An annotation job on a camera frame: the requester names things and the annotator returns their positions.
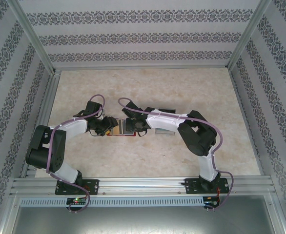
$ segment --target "black mounting plate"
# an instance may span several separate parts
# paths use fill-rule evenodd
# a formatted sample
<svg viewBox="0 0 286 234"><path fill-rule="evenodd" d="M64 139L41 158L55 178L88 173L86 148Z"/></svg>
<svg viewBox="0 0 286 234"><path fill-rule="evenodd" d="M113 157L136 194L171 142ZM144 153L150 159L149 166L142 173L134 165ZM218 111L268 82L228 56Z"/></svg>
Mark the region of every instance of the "black mounting plate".
<svg viewBox="0 0 286 234"><path fill-rule="evenodd" d="M217 188L220 189L221 194L227 194L229 192L229 184L226 178L219 178L211 191L206 191L202 188L200 178L187 178L184 182L186 194L217 194Z"/></svg>
<svg viewBox="0 0 286 234"><path fill-rule="evenodd" d="M90 195L97 195L99 190L99 180L83 179L82 187L87 189ZM85 195L85 192L58 180L55 188L55 195Z"/></svg>

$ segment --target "wall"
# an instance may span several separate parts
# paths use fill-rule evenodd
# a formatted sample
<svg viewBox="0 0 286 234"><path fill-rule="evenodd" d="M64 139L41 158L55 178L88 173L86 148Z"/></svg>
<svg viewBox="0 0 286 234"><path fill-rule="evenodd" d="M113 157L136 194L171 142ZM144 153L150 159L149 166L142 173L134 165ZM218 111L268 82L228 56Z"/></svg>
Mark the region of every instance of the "wall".
<svg viewBox="0 0 286 234"><path fill-rule="evenodd" d="M270 3L231 73L263 171L272 176L286 215L286 0Z"/></svg>
<svg viewBox="0 0 286 234"><path fill-rule="evenodd" d="M49 74L21 25L0 0L0 214L19 177Z"/></svg>
<svg viewBox="0 0 286 234"><path fill-rule="evenodd" d="M20 0L56 68L227 64L259 0Z"/></svg>

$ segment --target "enclosure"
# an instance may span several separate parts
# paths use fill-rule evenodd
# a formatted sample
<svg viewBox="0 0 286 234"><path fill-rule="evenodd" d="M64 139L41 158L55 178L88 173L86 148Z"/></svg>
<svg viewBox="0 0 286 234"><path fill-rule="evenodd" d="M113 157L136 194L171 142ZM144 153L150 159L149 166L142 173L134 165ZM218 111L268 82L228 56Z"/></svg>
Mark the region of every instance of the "enclosure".
<svg viewBox="0 0 286 234"><path fill-rule="evenodd" d="M106 116L126 118L127 97L215 124L217 167L234 175L227 203L207 213L197 206L214 195L186 192L199 164L179 134L87 132L65 160L99 180L97 195L68 214L73 196L24 159L37 126L97 93ZM0 233L217 230L286 233L286 0L0 0Z"/></svg>

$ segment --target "patterned wallpaper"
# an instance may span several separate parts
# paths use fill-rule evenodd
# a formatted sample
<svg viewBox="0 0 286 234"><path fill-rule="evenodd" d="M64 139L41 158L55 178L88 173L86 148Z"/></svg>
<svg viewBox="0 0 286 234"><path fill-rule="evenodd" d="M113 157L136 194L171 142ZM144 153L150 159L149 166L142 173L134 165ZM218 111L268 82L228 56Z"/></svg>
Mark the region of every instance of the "patterned wallpaper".
<svg viewBox="0 0 286 234"><path fill-rule="evenodd" d="M0 0L0 215L19 177L49 74L21 25Z"/></svg>
<svg viewBox="0 0 286 234"><path fill-rule="evenodd" d="M273 0L231 71L253 142L286 216L286 0Z"/></svg>
<svg viewBox="0 0 286 234"><path fill-rule="evenodd" d="M20 0L56 68L226 65L259 0Z"/></svg>

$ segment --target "marble floor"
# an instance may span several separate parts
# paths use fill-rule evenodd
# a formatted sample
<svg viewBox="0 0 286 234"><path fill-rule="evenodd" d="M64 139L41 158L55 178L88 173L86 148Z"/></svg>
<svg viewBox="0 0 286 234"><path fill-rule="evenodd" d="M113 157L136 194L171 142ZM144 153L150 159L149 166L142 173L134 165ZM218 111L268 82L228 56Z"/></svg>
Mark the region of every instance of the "marble floor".
<svg viewBox="0 0 286 234"><path fill-rule="evenodd" d="M126 118L117 103L120 97L142 109L197 110L224 135L217 167L236 176L260 174L226 68L63 71L49 125L84 110L94 94L105 96L105 114L115 118ZM179 134L156 135L154 130L143 137L78 135L66 144L65 160L84 177L199 175L197 156ZM37 170L36 177L46 176Z"/></svg>

